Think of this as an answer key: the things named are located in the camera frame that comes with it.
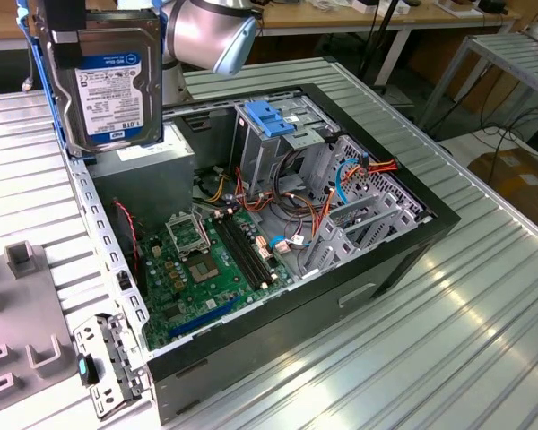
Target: ram slot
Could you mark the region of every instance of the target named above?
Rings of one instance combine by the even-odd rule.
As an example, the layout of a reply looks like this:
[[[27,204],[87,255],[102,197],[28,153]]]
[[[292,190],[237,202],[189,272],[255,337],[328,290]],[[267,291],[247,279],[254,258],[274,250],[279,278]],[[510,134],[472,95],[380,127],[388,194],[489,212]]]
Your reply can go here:
[[[231,219],[217,220],[213,225],[253,290],[259,290],[263,284],[269,285],[273,282],[271,273]]]

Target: metal rack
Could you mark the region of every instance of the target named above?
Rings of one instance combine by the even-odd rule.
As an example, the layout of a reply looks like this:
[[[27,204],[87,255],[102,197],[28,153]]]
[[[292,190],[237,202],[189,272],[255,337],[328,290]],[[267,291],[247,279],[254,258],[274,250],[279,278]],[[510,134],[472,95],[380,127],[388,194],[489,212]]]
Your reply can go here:
[[[488,64],[496,65],[529,87],[522,98],[515,104],[516,111],[524,105],[524,102],[532,95],[533,91],[538,92],[537,41],[520,33],[468,36],[456,51],[448,68],[440,78],[440,81],[438,81],[432,94],[430,94],[424,112],[418,122],[420,128],[423,128],[432,117],[438,101],[444,95],[448,85],[471,51],[481,56],[482,60],[476,65],[462,89],[456,94],[455,100],[459,100],[472,88]],[[515,113],[512,112],[509,114],[508,120]]]
[[[338,64],[253,65],[187,82],[197,99],[318,84],[462,220],[385,296],[164,428],[538,428],[534,224]],[[45,246],[70,330],[115,312],[40,92],[0,96],[0,250],[21,238]],[[78,375],[0,411],[0,428],[74,422],[100,426]],[[103,428],[159,424],[140,400]]]

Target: wd blue label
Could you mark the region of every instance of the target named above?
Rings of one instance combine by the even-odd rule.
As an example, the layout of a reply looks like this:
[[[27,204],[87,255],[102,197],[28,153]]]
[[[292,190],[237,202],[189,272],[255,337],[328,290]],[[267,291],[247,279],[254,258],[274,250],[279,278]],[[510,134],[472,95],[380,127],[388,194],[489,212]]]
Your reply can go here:
[[[143,94],[134,86],[141,72],[135,52],[86,56],[75,69],[86,131],[95,142],[131,139],[142,131]]]

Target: motherboard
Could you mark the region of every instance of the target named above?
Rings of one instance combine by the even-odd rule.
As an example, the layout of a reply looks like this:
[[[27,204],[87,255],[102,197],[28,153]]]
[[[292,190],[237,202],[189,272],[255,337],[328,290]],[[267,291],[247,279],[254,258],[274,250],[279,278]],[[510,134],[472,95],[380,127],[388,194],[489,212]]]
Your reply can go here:
[[[266,237],[248,213],[196,223],[182,216],[182,222],[140,242],[147,285],[143,300],[150,313],[144,332],[150,349],[293,282],[279,255],[267,257],[259,247]],[[203,229],[196,230],[196,225]],[[209,249],[188,252],[185,246],[203,236]]]

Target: expansion slot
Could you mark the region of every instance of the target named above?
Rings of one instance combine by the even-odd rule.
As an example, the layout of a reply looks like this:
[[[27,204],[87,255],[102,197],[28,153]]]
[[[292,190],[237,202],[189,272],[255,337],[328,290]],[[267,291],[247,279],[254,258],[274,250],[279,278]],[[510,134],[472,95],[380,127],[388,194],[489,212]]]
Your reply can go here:
[[[177,336],[180,336],[182,334],[185,334],[193,329],[196,329],[199,326],[205,325],[207,323],[210,323],[213,320],[216,320],[217,318],[224,316],[225,314],[228,314],[238,301],[240,300],[240,297],[237,296],[231,301],[227,302],[225,305],[218,307],[217,309],[213,309],[212,311],[208,312],[207,314],[203,314],[201,316],[198,316],[194,320],[191,320],[190,322],[186,322],[185,324],[181,324],[179,327],[176,327],[175,329],[171,329],[168,332],[168,335],[170,338],[175,338]]]
[[[216,219],[213,225],[253,290],[267,288],[273,283],[271,273],[232,219]]]

